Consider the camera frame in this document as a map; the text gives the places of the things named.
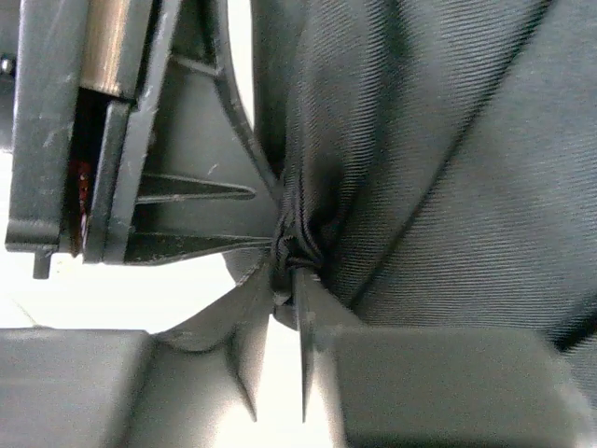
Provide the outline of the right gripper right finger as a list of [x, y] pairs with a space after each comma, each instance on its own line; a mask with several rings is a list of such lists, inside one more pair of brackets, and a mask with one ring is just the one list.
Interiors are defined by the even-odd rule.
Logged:
[[154, 340], [232, 286], [223, 268], [2, 273], [2, 445], [330, 446], [319, 393], [300, 416], [296, 332], [269, 325], [256, 416], [223, 349], [178, 354]]

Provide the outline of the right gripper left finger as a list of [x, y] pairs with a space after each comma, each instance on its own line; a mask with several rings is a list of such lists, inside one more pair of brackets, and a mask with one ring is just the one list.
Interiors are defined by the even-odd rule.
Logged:
[[274, 178], [234, 76], [225, 1], [94, 4], [115, 92], [87, 87], [79, 253], [162, 265], [268, 247]]

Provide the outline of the black pleated skirt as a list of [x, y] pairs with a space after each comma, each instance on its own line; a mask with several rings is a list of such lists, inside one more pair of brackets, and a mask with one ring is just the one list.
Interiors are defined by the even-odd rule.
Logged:
[[364, 321], [596, 339], [592, 1], [257, 1], [273, 284]]

